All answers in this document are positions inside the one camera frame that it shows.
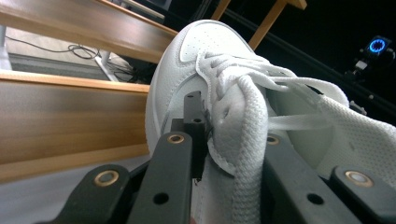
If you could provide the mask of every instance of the screw hole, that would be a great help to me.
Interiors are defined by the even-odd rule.
[[[273,136],[268,136],[267,137],[267,144],[269,145],[277,145],[279,144],[279,139]]]
[[[373,180],[370,179],[369,176],[357,171],[346,171],[345,175],[346,179],[360,187],[370,188],[374,184]]]
[[[168,137],[168,142],[172,144],[179,144],[184,141],[183,135],[173,134]]]
[[[119,173],[113,170],[101,172],[93,180],[96,186],[107,187],[114,184],[119,179]]]
[[[314,204],[324,204],[323,199],[318,196],[317,194],[310,193],[306,196],[309,202],[314,203]]]
[[[167,193],[158,193],[154,196],[152,201],[158,205],[161,205],[169,201],[169,196]]]

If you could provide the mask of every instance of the black metal clamp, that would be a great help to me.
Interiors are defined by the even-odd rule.
[[[42,224],[190,222],[191,179],[200,178],[210,124],[200,92],[184,99],[150,162],[132,172],[100,166],[81,180],[59,216]],[[269,134],[262,172],[262,223],[396,223],[396,191],[359,167],[319,176],[280,136]]]

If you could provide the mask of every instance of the wooden shelf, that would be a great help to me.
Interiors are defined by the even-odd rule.
[[[0,70],[0,182],[148,154],[148,90]]]
[[[1,0],[0,24],[157,63],[177,34],[102,0]]]

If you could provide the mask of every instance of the sneaker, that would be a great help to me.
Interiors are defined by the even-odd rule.
[[[197,223],[260,223],[268,133],[288,139],[321,175],[353,164],[396,189],[395,127],[349,109],[332,83],[270,64],[218,21],[184,28],[158,64],[146,110],[150,153],[172,119],[183,118],[192,91],[202,93],[213,126],[203,178],[193,188]]]

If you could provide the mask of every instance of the blue ring light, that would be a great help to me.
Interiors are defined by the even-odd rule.
[[[375,39],[370,43],[370,48],[369,50],[372,53],[378,53],[381,52],[386,46],[386,43],[383,39]]]

